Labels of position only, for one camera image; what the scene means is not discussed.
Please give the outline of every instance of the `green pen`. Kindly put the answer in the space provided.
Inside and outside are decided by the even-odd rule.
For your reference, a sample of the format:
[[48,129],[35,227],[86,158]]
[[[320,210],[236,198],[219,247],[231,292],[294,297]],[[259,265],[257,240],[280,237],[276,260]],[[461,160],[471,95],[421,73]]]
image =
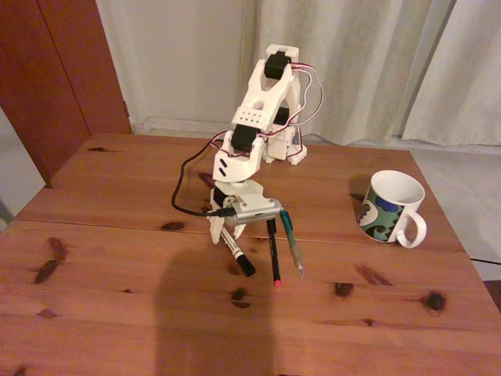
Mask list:
[[282,209],[280,211],[280,218],[282,219],[283,227],[285,227],[285,232],[287,234],[287,239],[289,240],[290,253],[294,259],[294,264],[296,264],[297,271],[301,277],[305,276],[305,270],[303,269],[303,262],[301,261],[301,255],[299,254],[299,249],[296,245],[296,240],[294,239],[294,233],[292,232],[292,221],[290,220],[289,213],[287,210]]

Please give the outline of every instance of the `mug handle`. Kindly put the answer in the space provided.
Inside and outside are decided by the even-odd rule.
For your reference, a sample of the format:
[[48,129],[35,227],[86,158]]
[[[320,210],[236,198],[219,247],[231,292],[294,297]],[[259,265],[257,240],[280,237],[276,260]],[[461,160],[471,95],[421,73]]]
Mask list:
[[426,222],[423,217],[417,214],[415,211],[409,211],[407,215],[416,223],[417,226],[417,236],[413,242],[405,237],[405,231],[400,230],[397,233],[398,242],[405,248],[414,248],[421,244],[426,236]]

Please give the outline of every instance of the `patterned mug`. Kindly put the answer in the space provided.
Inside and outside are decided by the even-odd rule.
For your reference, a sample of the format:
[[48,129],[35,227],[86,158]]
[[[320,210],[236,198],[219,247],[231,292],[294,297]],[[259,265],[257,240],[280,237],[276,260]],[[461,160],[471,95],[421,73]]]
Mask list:
[[[392,170],[376,172],[362,203],[359,226],[374,240],[398,240],[406,248],[417,247],[426,236],[426,223],[416,213],[423,199],[424,188],[412,176]],[[405,236],[409,219],[417,226],[414,241]]]

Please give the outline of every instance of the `brown door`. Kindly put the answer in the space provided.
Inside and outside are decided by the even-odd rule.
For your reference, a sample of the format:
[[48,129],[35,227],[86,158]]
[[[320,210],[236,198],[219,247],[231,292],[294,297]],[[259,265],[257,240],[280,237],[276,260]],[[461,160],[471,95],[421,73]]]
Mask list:
[[95,132],[131,127],[94,0],[5,0],[0,107],[44,180]]

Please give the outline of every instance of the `marker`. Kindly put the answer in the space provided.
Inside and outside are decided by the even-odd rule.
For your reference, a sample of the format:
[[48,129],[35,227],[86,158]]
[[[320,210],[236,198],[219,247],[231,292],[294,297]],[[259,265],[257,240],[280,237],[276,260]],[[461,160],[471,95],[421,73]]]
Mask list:
[[305,270],[303,269],[303,262],[301,261],[301,254],[296,245],[296,240],[294,239],[294,233],[292,232],[292,221],[290,220],[289,213],[287,210],[282,209],[280,211],[280,218],[282,219],[283,227],[285,227],[285,232],[287,233],[287,239],[289,241],[290,253],[294,259],[294,264],[296,264],[297,271],[301,277],[305,276]]
[[249,259],[243,253],[242,248],[240,248],[236,240],[231,236],[225,227],[221,229],[221,237],[228,246],[229,250],[232,252],[232,255],[236,262],[238,262],[238,265],[240,265],[240,268],[242,268],[245,276],[250,277],[256,273],[256,268],[254,268]]
[[276,251],[276,223],[275,219],[269,219],[266,221],[266,225],[268,226],[268,235],[269,235],[269,248],[272,253],[272,268],[273,268],[273,282],[275,286],[281,286],[282,281],[280,280],[280,271],[279,271],[279,254]]

